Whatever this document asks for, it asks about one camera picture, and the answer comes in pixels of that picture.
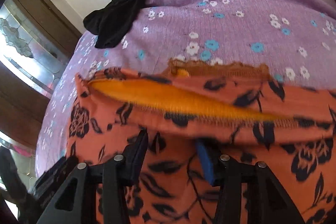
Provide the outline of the orange black floral garment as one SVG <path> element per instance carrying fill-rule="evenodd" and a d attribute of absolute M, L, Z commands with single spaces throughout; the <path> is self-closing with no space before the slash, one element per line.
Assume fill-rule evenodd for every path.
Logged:
<path fill-rule="evenodd" d="M 266 65 L 170 61 L 147 75 L 125 68 L 75 77 L 67 155 L 102 164 L 135 141 L 149 144 L 125 197 L 131 223 L 212 223 L 218 188 L 196 142 L 214 139 L 238 162 L 265 162 L 305 223 L 335 223 L 335 89 L 276 81 Z"/>

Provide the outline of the leaded glass wardrobe panel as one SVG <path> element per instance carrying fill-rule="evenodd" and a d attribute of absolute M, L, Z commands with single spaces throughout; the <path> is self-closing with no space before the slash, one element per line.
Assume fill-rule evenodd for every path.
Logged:
<path fill-rule="evenodd" d="M 51 98 L 68 61 L 13 0 L 5 0 L 1 7 L 1 63 L 7 69 Z"/>

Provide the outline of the brown wooden wardrobe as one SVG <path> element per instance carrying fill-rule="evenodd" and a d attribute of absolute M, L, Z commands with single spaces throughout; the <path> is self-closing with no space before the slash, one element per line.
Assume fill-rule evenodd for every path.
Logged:
<path fill-rule="evenodd" d="M 47 105 L 80 31 L 51 0 L 1 6 L 1 132 L 35 149 Z"/>

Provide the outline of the purple floral bedsheet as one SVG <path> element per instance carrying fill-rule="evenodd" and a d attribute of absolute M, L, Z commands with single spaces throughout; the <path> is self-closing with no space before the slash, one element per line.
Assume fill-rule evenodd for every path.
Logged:
<path fill-rule="evenodd" d="M 77 96 L 75 75 L 109 67 L 154 74 L 169 59 L 208 65 L 266 64 L 277 80 L 335 87 L 335 0 L 147 0 L 118 45 L 98 49 L 97 36 L 78 41 L 40 131 L 37 175 L 66 152 L 66 130 Z"/>

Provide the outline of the black crumpled garment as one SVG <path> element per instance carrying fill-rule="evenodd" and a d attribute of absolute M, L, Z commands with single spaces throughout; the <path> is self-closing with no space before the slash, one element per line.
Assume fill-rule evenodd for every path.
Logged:
<path fill-rule="evenodd" d="M 131 29 L 146 0 L 111 0 L 103 9 L 88 14 L 83 24 L 97 36 L 97 49 L 116 47 Z"/>

